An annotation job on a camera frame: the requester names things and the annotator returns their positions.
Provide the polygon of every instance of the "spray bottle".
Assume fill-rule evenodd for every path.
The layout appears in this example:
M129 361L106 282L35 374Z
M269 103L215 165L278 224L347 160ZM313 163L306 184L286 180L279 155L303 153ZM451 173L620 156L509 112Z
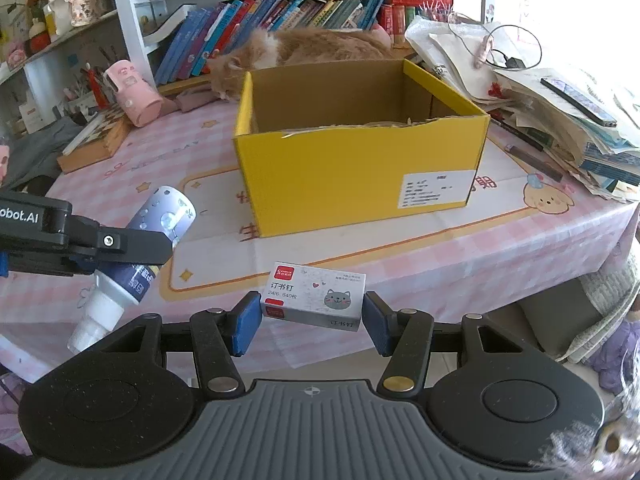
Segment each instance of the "spray bottle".
M163 232L175 248L195 218L196 209L187 197L173 187L162 186L149 197L127 228ZM100 264L94 272L95 289L66 347L77 354L111 332L125 309L140 303L158 272L156 266Z

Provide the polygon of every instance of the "pink tumbler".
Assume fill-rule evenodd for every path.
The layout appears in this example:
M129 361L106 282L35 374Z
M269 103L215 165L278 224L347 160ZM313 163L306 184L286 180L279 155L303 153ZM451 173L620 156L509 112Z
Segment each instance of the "pink tumbler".
M136 126L144 126L158 118L162 96L142 79L136 67L123 59L104 73L104 81L113 89L116 101Z

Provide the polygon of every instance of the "blue bottle label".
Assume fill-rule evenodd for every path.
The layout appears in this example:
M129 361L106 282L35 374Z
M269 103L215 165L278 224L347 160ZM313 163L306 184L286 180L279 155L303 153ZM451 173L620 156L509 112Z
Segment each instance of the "blue bottle label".
M134 215L127 228L164 233L175 247L195 218L195 208L187 197L177 189L161 186ZM137 264L104 263L98 269L137 301L142 300L159 272L156 266Z

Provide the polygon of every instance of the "metal screw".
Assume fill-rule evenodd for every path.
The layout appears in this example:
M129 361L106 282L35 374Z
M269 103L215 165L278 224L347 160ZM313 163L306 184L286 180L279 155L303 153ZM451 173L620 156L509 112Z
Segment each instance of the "metal screw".
M238 389L238 381L233 377L214 377L207 383L207 388L218 394L228 394Z
M408 392L414 389L415 383L409 377L387 377L382 385L390 392Z

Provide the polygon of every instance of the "table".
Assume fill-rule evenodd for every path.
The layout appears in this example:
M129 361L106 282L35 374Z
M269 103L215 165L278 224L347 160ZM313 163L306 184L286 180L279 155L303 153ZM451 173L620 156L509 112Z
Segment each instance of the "table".
M110 160L61 176L49 191L71 202L74 214L116 227L125 226L161 185L183 190L196 205L199 224L122 322L142 312L172 322L212 306L230 309L246 291L260 290L265 268L281 255L294 263L363 272L367 288L393 308L410 306L458 322L467 312L487 312L603 264L619 265L638 224L636 204L591 196L569 177L562 182L574 205L564 214L528 207L522 193L534 170L497 146L529 146L492 125L493 142L485 146L465 208L256 238L237 171L235 117L235 104L215 102L160 118L133 131ZM556 186L546 177L543 182ZM66 340L92 281L11 272L0 282L0 362L35 381L70 358ZM247 373L299 367L371 346L363 326L349 333L264 319L236 364ZM169 356L168 363L182 377L194 376L190 356Z

